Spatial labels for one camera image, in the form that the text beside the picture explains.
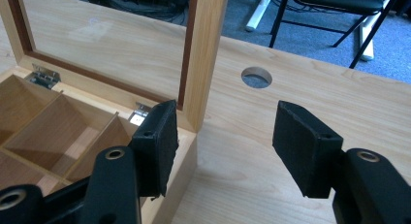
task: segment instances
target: wooden divider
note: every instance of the wooden divider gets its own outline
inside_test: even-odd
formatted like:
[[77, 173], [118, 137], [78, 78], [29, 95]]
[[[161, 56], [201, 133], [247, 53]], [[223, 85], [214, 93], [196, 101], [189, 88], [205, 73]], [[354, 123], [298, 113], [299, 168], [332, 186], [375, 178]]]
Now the wooden divider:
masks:
[[13, 156], [6, 154], [4, 149], [0, 151], [0, 168], [0, 189], [23, 183], [38, 184], [42, 187], [45, 180], [51, 181], [47, 186], [52, 186], [58, 182], [57, 178], [44, 174], [36, 170], [36, 168], [30, 167], [16, 160]]
[[[106, 112], [93, 107], [85, 109], [84, 104], [69, 100], [59, 96], [4, 147], [63, 176], [111, 119]], [[98, 115], [99, 122], [106, 123], [88, 125], [84, 113]]]
[[[121, 121], [121, 118], [116, 115], [99, 138], [96, 139], [83, 153], [78, 162], [69, 170], [65, 178], [75, 182], [86, 176], [90, 176], [97, 154], [111, 146], [127, 145], [131, 141], [132, 135], [134, 131], [137, 130], [137, 127], [137, 125], [133, 125], [127, 121]], [[134, 128], [133, 133], [127, 131], [131, 128]]]
[[29, 123], [57, 96], [57, 92], [30, 84], [15, 76], [1, 82], [0, 145]]

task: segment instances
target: chair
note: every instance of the chair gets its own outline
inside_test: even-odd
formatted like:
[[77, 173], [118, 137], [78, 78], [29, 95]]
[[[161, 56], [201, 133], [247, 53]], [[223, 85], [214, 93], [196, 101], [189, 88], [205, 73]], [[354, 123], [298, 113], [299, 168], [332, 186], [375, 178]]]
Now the chair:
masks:
[[333, 47], [337, 47], [348, 35], [350, 35], [355, 29], [357, 29], [358, 26], [360, 26], [360, 24], [368, 16], [374, 16], [374, 15], [381, 13], [381, 15], [376, 20], [374, 27], [370, 31], [368, 37], [365, 39], [360, 50], [358, 51], [357, 55], [352, 61], [350, 65], [351, 69], [354, 69], [354, 67], [357, 65], [358, 61], [363, 55], [369, 42], [374, 37], [376, 31], [380, 27], [382, 21], [387, 16], [390, 8], [393, 6], [395, 2], [395, 0], [390, 0], [387, 6], [384, 8], [384, 0], [294, 0], [294, 1], [299, 4], [312, 7], [312, 8], [339, 11], [343, 13], [360, 15], [361, 17], [350, 29], [348, 29], [348, 31], [340, 31], [340, 30], [330, 29], [330, 28], [321, 27], [321, 26], [292, 22], [292, 21], [282, 19], [282, 17], [284, 16], [284, 11], [286, 9], [288, 0], [281, 0], [281, 4], [278, 10], [277, 17], [271, 29], [272, 37], [269, 43], [270, 48], [274, 46], [274, 42], [277, 37], [278, 29], [280, 27], [281, 22], [291, 23], [291, 24], [295, 24], [299, 26], [312, 27], [312, 28], [331, 31], [331, 32], [342, 33], [343, 36], [333, 45]]

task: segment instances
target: wood grain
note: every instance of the wood grain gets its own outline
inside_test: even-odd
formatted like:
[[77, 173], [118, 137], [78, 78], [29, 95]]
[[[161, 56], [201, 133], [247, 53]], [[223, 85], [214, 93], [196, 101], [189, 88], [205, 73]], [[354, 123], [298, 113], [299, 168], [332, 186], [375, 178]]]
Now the wood grain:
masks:
[[[105, 127], [87, 125], [84, 121], [87, 117], [82, 116], [77, 108], [68, 102], [68, 98], [58, 97], [4, 147], [63, 176], [77, 160], [67, 152], [84, 151]], [[104, 112], [94, 108], [94, 113], [96, 118], [100, 118], [100, 122], [104, 122], [104, 119], [106, 124], [109, 122], [110, 119]]]
[[131, 138], [132, 136], [127, 134], [120, 119], [114, 116], [99, 138], [83, 153], [77, 164], [73, 165], [65, 177], [76, 182], [90, 176], [98, 153], [115, 145], [127, 145]]
[[[79, 0], [24, 0], [24, 5], [37, 51], [177, 99], [184, 27]], [[162, 82], [153, 86], [153, 80]]]
[[17, 77], [8, 77], [0, 83], [0, 145], [57, 96], [55, 92], [25, 83]]
[[19, 61], [24, 55], [23, 41], [18, 36], [18, 27], [15, 24], [15, 16], [11, 6], [8, 2], [6, 2], [6, 0], [2, 0], [2, 5], [0, 5], [0, 14], [3, 21], [2, 26], [4, 26], [4, 29], [2, 29], [0, 33], [3, 35], [2, 37], [4, 37], [7, 33], [7, 39], [10, 41], [6, 41], [11, 44], [15, 60]]
[[4, 28], [3, 20], [0, 16], [0, 73], [5, 72], [16, 64], [15, 54], [12, 51], [9, 38]]
[[[272, 84], [248, 87], [243, 69]], [[173, 223], [335, 223], [332, 195], [304, 198], [271, 146], [276, 105], [302, 105], [344, 138], [382, 153], [411, 183], [411, 86], [275, 49], [222, 38], [199, 165]]]
[[197, 2], [183, 107], [195, 132], [200, 131], [206, 112], [226, 6], [227, 0]]
[[42, 181], [45, 181], [50, 176], [44, 175], [41, 172], [36, 171], [32, 167], [24, 165], [15, 158], [0, 152], [0, 189], [7, 188], [12, 185], [22, 183], [38, 184], [45, 194], [47, 194], [47, 187], [55, 185], [57, 179], [49, 180], [48, 186], [43, 186]]

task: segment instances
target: metal hinge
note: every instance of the metal hinge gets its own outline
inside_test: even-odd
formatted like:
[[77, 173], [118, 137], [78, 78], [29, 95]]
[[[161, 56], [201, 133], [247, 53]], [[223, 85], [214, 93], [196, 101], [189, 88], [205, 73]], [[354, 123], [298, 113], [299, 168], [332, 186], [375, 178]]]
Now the metal hinge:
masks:
[[151, 111], [151, 108], [140, 103], [137, 103], [137, 106], [139, 108], [131, 113], [129, 121], [130, 123], [140, 126], [147, 117], [148, 113]]
[[61, 81], [60, 74], [53, 72], [44, 67], [33, 64], [34, 72], [28, 75], [25, 79], [43, 86], [47, 89], [52, 89], [58, 82]]

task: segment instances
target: chair leg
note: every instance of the chair leg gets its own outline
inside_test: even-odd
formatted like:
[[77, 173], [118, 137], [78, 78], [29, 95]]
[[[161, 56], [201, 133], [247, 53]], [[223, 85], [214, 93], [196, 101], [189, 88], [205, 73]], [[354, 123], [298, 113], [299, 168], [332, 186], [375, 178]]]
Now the chair leg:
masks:
[[356, 67], [357, 63], [359, 62], [361, 56], [363, 55], [366, 47], [368, 46], [369, 42], [372, 40], [372, 38], [374, 37], [375, 33], [377, 32], [378, 28], [381, 26], [381, 23], [383, 23], [383, 20], [385, 19], [385, 17], [387, 16], [388, 12], [390, 11], [390, 9], [393, 7], [395, 3], [395, 0], [391, 0], [387, 7], [385, 7], [385, 9], [383, 10], [383, 12], [381, 13], [380, 17], [377, 19], [377, 21], [375, 22], [374, 26], [371, 29], [371, 32], [369, 32], [368, 37], [365, 39], [365, 41], [363, 42], [363, 45], [360, 47], [360, 50], [357, 52], [356, 57], [354, 58], [354, 60], [351, 62], [350, 68], [354, 69], [354, 67]]
[[275, 39], [277, 38], [278, 29], [280, 28], [280, 23], [282, 17], [284, 16], [285, 8], [287, 7], [288, 0], [281, 0], [280, 7], [278, 8], [277, 17], [275, 18], [274, 25], [271, 28], [271, 41], [269, 42], [269, 47], [274, 46]]
[[348, 37], [348, 35], [350, 35], [354, 30], [356, 30], [356, 29], [360, 26], [360, 24], [361, 24], [365, 19], [366, 19], [366, 16], [361, 16], [361, 18], [360, 18], [356, 23], [354, 23], [354, 25], [351, 26], [351, 28], [348, 29], [348, 31], [346, 31], [346, 32], [344, 33], [344, 35], [343, 35], [334, 45], [332, 45], [332, 46], [333, 46], [334, 48], [338, 47], [338, 45], [339, 45], [342, 41], [344, 41], [344, 40]]

